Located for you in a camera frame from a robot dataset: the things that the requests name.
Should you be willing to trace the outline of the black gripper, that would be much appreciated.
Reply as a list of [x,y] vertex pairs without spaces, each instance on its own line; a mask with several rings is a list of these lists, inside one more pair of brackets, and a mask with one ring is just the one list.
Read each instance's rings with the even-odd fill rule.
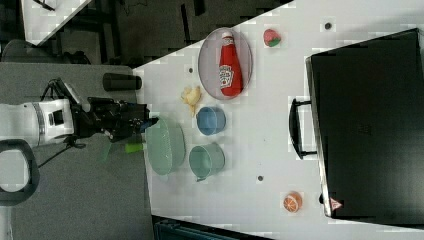
[[86,105],[72,104],[71,113],[75,139],[102,133],[112,143],[144,133],[159,121],[149,117],[146,104],[111,98],[89,97]]

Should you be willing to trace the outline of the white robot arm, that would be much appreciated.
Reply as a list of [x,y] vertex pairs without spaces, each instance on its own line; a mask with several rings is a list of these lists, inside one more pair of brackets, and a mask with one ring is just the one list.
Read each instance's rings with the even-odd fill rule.
[[158,122],[145,104],[90,97],[87,105],[69,99],[1,106],[1,204],[29,199],[40,181],[34,150],[104,134],[114,143],[146,131]]

